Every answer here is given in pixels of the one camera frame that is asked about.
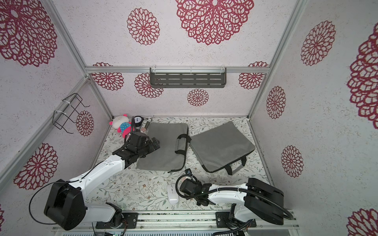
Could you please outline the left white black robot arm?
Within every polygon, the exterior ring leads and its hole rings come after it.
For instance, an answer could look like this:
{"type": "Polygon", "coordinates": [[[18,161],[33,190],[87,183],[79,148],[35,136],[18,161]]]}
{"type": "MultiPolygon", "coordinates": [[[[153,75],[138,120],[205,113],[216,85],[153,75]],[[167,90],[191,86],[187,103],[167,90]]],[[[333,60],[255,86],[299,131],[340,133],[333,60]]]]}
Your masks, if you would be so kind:
{"type": "Polygon", "coordinates": [[[107,179],[159,148],[158,139],[138,132],[132,122],[130,137],[107,159],[68,181],[50,183],[44,215],[66,231],[88,222],[102,222],[110,228],[124,227],[126,221],[120,207],[112,203],[88,204],[87,196],[107,179]]]}

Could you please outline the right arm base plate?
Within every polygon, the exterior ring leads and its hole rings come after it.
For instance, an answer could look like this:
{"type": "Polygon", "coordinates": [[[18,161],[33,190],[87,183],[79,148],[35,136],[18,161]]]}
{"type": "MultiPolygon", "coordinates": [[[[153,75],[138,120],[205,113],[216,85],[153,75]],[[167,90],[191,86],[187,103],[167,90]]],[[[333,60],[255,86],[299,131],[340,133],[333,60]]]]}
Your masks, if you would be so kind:
{"type": "Polygon", "coordinates": [[[218,211],[215,213],[217,228],[236,229],[245,224],[231,216],[230,212],[218,211]]]}

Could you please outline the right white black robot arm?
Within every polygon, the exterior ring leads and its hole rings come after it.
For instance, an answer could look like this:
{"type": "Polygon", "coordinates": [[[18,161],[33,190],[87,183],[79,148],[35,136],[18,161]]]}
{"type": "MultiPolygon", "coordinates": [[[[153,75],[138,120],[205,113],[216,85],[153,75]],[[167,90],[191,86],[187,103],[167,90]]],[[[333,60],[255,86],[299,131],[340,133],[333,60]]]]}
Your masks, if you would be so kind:
{"type": "Polygon", "coordinates": [[[203,184],[186,173],[177,179],[175,191],[183,199],[194,199],[199,206],[231,204],[228,219],[220,219],[227,230],[214,232],[214,236],[239,236],[255,227],[257,219],[279,226],[285,219],[294,220],[293,214],[284,207],[283,192],[256,178],[249,178],[247,183],[240,185],[222,186],[203,184]]]}

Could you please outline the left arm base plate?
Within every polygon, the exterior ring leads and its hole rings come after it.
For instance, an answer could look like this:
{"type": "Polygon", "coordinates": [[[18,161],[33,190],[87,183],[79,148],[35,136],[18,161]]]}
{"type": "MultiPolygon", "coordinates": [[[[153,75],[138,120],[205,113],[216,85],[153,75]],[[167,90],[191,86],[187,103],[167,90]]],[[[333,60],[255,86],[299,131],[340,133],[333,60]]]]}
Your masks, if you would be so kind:
{"type": "Polygon", "coordinates": [[[123,212],[122,216],[117,214],[115,220],[110,222],[97,222],[95,229],[135,229],[138,221],[138,213],[123,212]]]}

